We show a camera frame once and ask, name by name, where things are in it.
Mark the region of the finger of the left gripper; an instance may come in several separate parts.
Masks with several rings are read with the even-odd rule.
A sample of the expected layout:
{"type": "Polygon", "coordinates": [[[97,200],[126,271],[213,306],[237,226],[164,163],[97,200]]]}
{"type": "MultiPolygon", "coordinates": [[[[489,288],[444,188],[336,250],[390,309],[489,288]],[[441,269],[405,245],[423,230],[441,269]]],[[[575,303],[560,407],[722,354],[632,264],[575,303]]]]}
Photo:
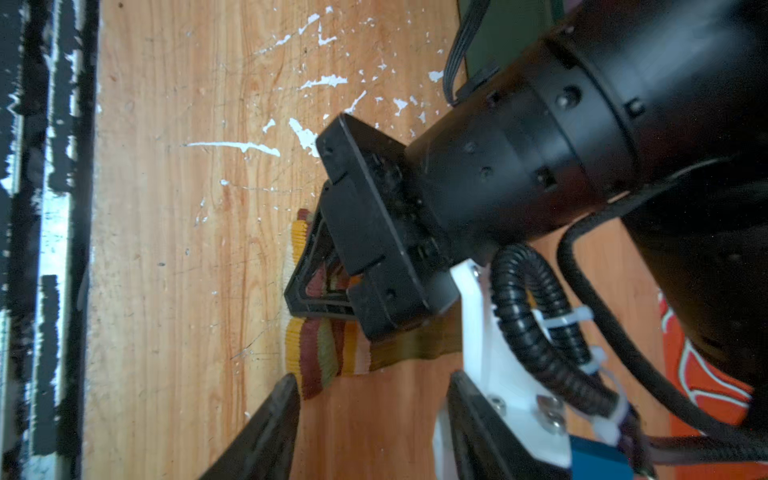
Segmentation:
{"type": "Polygon", "coordinates": [[[289,313],[307,319],[354,320],[346,290],[332,286],[332,277],[342,271],[342,265],[320,211],[312,218],[305,240],[305,247],[284,290],[289,313]]]}

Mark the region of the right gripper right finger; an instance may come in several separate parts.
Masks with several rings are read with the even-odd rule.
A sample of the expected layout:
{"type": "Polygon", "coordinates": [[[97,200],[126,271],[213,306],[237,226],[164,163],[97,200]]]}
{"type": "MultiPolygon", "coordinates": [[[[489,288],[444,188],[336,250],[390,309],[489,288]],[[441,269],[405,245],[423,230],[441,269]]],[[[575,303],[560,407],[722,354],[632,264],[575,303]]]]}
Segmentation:
{"type": "Polygon", "coordinates": [[[460,479],[568,479],[570,470],[535,459],[463,371],[447,391],[454,463],[460,479]]]}

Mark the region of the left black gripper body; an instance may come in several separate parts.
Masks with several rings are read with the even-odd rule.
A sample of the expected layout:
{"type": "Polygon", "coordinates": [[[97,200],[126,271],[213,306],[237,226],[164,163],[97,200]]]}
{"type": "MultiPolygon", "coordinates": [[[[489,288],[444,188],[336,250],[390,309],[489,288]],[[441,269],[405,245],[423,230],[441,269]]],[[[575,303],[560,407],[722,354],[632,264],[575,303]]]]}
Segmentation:
{"type": "Polygon", "coordinates": [[[446,245],[428,231],[403,144],[345,113],[319,135],[328,175],[320,210],[348,274],[366,337],[379,341],[441,315],[460,298],[446,245]]]}

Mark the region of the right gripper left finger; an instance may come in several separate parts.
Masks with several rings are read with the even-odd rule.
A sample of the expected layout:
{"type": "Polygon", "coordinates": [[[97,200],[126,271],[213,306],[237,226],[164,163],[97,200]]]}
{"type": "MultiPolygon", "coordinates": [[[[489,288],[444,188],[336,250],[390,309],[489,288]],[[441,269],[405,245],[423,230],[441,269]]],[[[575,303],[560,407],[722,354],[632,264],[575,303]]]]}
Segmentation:
{"type": "Polygon", "coordinates": [[[288,373],[200,479],[288,479],[299,419],[298,382],[288,373]]]}

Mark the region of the green striped sock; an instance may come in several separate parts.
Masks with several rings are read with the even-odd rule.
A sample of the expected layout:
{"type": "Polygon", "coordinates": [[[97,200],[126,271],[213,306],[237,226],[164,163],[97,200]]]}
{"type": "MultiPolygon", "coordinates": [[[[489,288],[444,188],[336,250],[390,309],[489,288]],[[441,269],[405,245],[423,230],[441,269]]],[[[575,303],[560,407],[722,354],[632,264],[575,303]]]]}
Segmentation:
{"type": "Polygon", "coordinates": [[[462,350],[460,306],[410,331],[370,342],[355,321],[294,317],[281,312],[281,366],[296,377],[302,399],[338,377],[366,375],[406,360],[433,360],[462,350]]]}

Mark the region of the green divided plastic tray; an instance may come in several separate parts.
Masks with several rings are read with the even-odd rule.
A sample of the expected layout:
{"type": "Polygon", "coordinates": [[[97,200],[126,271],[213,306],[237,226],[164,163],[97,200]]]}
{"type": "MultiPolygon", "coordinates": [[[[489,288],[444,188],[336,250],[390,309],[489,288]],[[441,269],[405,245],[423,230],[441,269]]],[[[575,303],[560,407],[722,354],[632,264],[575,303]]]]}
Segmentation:
{"type": "Polygon", "coordinates": [[[563,19],[578,1],[491,1],[465,56],[467,75],[483,68],[504,70],[541,34],[563,19]]]}

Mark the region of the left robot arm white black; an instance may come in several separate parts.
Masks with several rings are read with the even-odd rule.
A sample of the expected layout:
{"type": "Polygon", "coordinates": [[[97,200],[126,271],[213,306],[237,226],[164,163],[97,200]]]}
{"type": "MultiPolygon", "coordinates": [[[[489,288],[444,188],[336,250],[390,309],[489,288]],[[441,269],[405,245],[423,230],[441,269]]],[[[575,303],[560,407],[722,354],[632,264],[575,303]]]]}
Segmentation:
{"type": "Polygon", "coordinates": [[[462,307],[435,425],[442,479],[570,479],[563,408],[637,474],[767,458],[767,5],[585,1],[503,71],[453,81],[409,145],[348,114],[285,289],[291,314],[370,341],[462,307]],[[706,413],[639,351],[574,254],[614,219],[699,353],[754,394],[706,413]]]}

